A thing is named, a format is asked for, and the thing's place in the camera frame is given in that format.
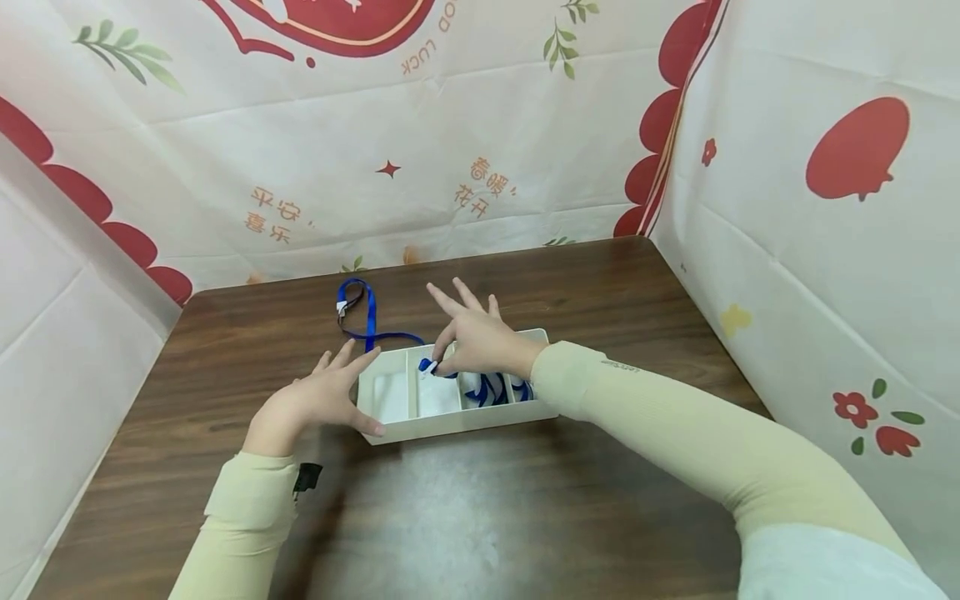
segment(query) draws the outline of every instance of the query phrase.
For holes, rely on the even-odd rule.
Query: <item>yellow star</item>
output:
[[[723,327],[724,334],[731,338],[737,329],[746,329],[753,321],[750,313],[740,308],[737,304],[731,304],[730,308],[720,315],[720,326]]]

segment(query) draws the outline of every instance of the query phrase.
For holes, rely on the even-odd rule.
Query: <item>right hand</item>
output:
[[[441,361],[435,374],[443,377],[460,371],[504,372],[530,379],[534,362],[547,344],[525,338],[506,326],[500,319],[500,308],[493,294],[489,298],[490,309],[484,310],[460,278],[454,277],[453,286],[463,304],[434,284],[426,284],[427,291],[452,319],[433,348],[433,360]],[[456,350],[444,360],[447,347],[454,341]]]

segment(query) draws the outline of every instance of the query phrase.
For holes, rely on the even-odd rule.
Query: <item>white organizer box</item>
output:
[[[546,331],[529,329],[520,335],[546,342]],[[447,349],[450,355],[456,343]],[[357,407],[382,422],[382,438],[364,436],[371,444],[391,444],[404,440],[441,436],[486,427],[513,425],[530,420],[553,419],[559,414],[532,397],[520,402],[507,383],[507,403],[477,407],[464,396],[470,387],[462,375],[444,379],[420,372],[423,358],[433,354],[433,345],[389,350],[376,357],[361,373],[357,389]]]

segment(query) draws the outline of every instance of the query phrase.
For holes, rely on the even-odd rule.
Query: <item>lanyard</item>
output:
[[[347,297],[347,289],[350,287],[359,287],[360,293],[354,296],[353,298]],[[347,315],[347,311],[353,307],[361,298],[363,298],[364,291],[367,293],[367,333],[355,333],[344,327],[344,317]],[[385,333],[376,332],[376,296],[373,295],[373,288],[370,287],[370,284],[360,279],[358,277],[351,277],[344,281],[340,289],[337,290],[337,325],[340,327],[340,330],[346,333],[348,336],[354,340],[364,340],[367,344],[366,351],[369,352],[373,349],[373,345],[377,340],[382,340],[384,338],[405,338],[407,340],[412,340],[419,346],[425,346],[426,343],[423,341],[423,338],[414,335],[413,333],[407,333],[405,331],[388,331]],[[427,372],[432,374],[437,368],[437,363],[431,361],[428,358],[420,360],[418,369],[421,372]],[[447,379],[453,379],[457,376],[457,373],[451,373],[447,375]],[[507,403],[507,386],[512,385],[512,382],[508,383],[508,380],[503,376],[503,373],[496,373],[497,378],[500,380],[499,393],[496,391],[493,386],[492,380],[486,374],[480,375],[480,389],[479,390],[470,390],[464,394],[467,398],[471,400],[476,400],[478,403],[478,408],[482,407],[486,401],[487,397],[491,396],[493,399],[492,406],[499,404]],[[527,382],[521,382],[519,386],[512,385],[515,391],[523,392],[520,402],[526,401],[529,398],[529,384]]]
[[[359,286],[360,293],[348,299],[347,289],[356,286]],[[344,317],[347,315],[347,311],[363,298],[364,290],[367,291],[367,333],[354,333],[344,327]],[[337,291],[337,325],[341,331],[354,340],[364,340],[367,344],[367,352],[373,349],[373,345],[377,340],[384,338],[406,338],[417,343],[419,346],[424,346],[423,339],[412,333],[406,333],[404,331],[376,332],[376,297],[373,295],[373,288],[370,287],[369,283],[357,277],[351,277],[344,281]]]

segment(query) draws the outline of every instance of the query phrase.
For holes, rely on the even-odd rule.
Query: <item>hand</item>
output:
[[[453,286],[460,293],[463,304],[454,300],[432,283],[427,291],[453,321],[437,338],[433,348],[433,360],[444,358],[447,347],[457,342],[453,355],[443,360],[436,375],[446,376],[452,372],[504,372],[523,379],[530,379],[530,371],[540,352],[547,347],[545,342],[529,340],[503,323],[496,297],[489,298],[490,310],[484,310],[467,285],[455,277]]]
[[[244,451],[263,456],[289,456],[294,443],[309,426],[348,425],[360,433],[382,436],[383,424],[364,415],[349,399],[353,383],[380,353],[374,348],[350,361],[353,340],[335,358],[328,350],[313,372],[279,390],[251,421]]]

